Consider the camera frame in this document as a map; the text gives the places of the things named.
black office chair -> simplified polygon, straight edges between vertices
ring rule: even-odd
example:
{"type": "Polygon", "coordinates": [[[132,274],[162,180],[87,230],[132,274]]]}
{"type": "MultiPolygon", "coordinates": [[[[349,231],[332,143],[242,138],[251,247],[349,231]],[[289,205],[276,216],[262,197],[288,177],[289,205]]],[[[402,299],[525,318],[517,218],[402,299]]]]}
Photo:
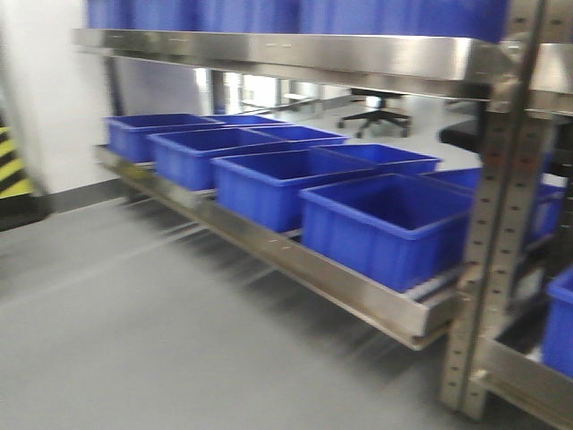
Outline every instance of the black office chair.
{"type": "Polygon", "coordinates": [[[406,114],[397,112],[394,109],[386,108],[387,99],[400,99],[402,94],[396,94],[393,92],[382,92],[373,90],[361,90],[358,88],[353,88],[350,90],[353,96],[372,96],[379,99],[378,106],[376,110],[370,112],[363,112],[362,114],[356,114],[351,116],[345,116],[338,122],[338,128],[345,127],[345,121],[352,121],[355,119],[365,119],[358,132],[355,136],[357,138],[362,138],[363,130],[370,127],[372,124],[378,124],[380,121],[388,121],[398,127],[402,128],[402,137],[408,137],[410,134],[410,125],[412,124],[412,117],[406,114]]]}
{"type": "MultiPolygon", "coordinates": [[[[482,133],[486,125],[486,102],[479,102],[477,118],[457,123],[440,131],[440,141],[463,150],[481,153],[482,133]]],[[[571,163],[570,142],[573,140],[573,123],[563,119],[557,128],[555,149],[547,173],[569,177],[568,164],[571,163]]]]}

office chair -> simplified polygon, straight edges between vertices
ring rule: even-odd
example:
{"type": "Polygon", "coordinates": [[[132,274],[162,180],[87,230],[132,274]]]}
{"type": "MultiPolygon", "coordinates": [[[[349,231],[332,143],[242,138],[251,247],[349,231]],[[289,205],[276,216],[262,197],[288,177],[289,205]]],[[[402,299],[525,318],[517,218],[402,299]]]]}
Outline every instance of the office chair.
{"type": "Polygon", "coordinates": [[[370,112],[363,112],[362,114],[356,114],[351,116],[345,116],[338,122],[338,128],[345,127],[345,121],[353,121],[355,119],[365,119],[365,121],[360,125],[358,132],[355,136],[357,138],[362,138],[363,131],[370,127],[372,124],[378,124],[380,121],[388,121],[398,127],[402,128],[402,137],[408,137],[410,134],[410,125],[412,124],[412,117],[406,114],[397,112],[394,109],[386,108],[387,99],[400,99],[402,94],[395,94],[392,92],[374,91],[374,90],[361,90],[358,88],[353,88],[350,90],[353,96],[372,96],[378,98],[378,106],[376,110],[370,112]]]}

yellow and black striped post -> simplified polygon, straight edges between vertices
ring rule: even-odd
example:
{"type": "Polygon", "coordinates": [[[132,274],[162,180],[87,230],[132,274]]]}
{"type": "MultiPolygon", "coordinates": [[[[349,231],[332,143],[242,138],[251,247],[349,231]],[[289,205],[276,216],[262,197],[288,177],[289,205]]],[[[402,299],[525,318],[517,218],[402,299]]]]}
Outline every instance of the yellow and black striped post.
{"type": "Polygon", "coordinates": [[[7,127],[0,128],[0,199],[32,192],[31,181],[8,132],[7,127]]]}
{"type": "Polygon", "coordinates": [[[9,129],[0,127],[0,231],[37,222],[48,215],[44,199],[32,192],[32,182],[9,129]]]}

perforated metal post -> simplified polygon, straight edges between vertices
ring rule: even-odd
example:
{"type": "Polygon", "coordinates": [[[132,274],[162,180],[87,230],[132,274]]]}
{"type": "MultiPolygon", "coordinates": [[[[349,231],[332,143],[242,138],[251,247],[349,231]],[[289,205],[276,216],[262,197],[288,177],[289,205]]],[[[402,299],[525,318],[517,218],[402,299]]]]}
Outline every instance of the perforated metal post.
{"type": "MultiPolygon", "coordinates": [[[[521,42],[517,80],[513,88],[500,82],[492,95],[483,177],[466,251],[469,269],[458,284],[460,308],[450,333],[442,386],[443,401],[473,418],[483,414],[487,394],[472,380],[479,372],[476,351],[480,340],[496,336],[509,318],[535,196],[553,142],[552,116],[525,112],[529,84],[539,44],[569,40],[571,5],[566,0],[540,1],[536,12],[528,12],[534,19],[527,42],[521,42]],[[505,114],[501,112],[504,109],[508,111],[505,114]]],[[[523,6],[520,3],[513,12],[523,6]]],[[[523,30],[529,20],[514,17],[510,28],[523,30]]],[[[508,82],[516,78],[509,77],[508,82]]]]}
{"type": "MultiPolygon", "coordinates": [[[[482,415],[485,391],[471,387],[475,343],[479,336],[483,311],[483,293],[490,284],[492,254],[504,210],[504,197],[514,167],[512,160],[527,138],[524,130],[533,126],[525,108],[529,82],[537,57],[539,29],[542,27],[545,1],[514,2],[509,31],[523,31],[504,45],[515,62],[513,74],[500,77],[492,91],[486,116],[482,145],[483,169],[478,186],[469,238],[466,245],[466,271],[458,283],[458,312],[452,323],[444,368],[441,399],[454,410],[472,417],[482,415]],[[469,408],[466,400],[470,399],[469,408]]],[[[516,236],[521,234],[515,228],[516,236]]]]}

metal shelving unit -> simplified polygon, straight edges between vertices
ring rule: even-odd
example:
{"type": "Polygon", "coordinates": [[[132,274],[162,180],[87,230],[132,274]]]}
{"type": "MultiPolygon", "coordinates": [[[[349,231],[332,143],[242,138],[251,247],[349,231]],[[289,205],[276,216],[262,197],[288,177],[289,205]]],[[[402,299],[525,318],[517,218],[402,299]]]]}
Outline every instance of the metal shelving unit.
{"type": "Polygon", "coordinates": [[[456,270],[399,294],[300,245],[300,233],[275,233],[226,210],[215,203],[214,192],[188,191],[106,147],[97,148],[97,157],[129,186],[207,226],[411,349],[424,348],[448,330],[456,270]]]}
{"type": "MultiPolygon", "coordinates": [[[[573,116],[573,0],[511,4],[509,36],[499,45],[456,38],[74,31],[82,51],[109,61],[120,56],[204,67],[215,71],[214,77],[248,73],[489,100],[483,173],[464,267],[408,294],[304,248],[293,235],[242,219],[218,206],[212,195],[184,190],[105,147],[98,148],[98,157],[129,186],[205,224],[412,349],[449,330],[441,399],[450,408],[479,418],[487,393],[495,392],[558,428],[571,429],[573,381],[532,359],[531,349],[515,347],[512,336],[517,335],[510,328],[546,301],[541,281],[534,281],[526,299],[517,285],[532,270],[524,264],[532,260],[531,250],[523,244],[543,163],[552,150],[553,119],[573,116]]],[[[110,83],[113,96],[113,75],[110,83]]],[[[217,107],[221,91],[213,92],[217,107]]],[[[573,201],[573,194],[568,199],[573,201]]],[[[565,221],[573,219],[569,215],[563,215],[563,231],[571,227],[565,221]]],[[[570,234],[557,236],[568,242],[560,249],[571,248],[570,234]]],[[[560,255],[560,267],[570,259],[570,253],[552,255],[560,255]]],[[[544,259],[533,261],[538,267],[544,259]]]]}

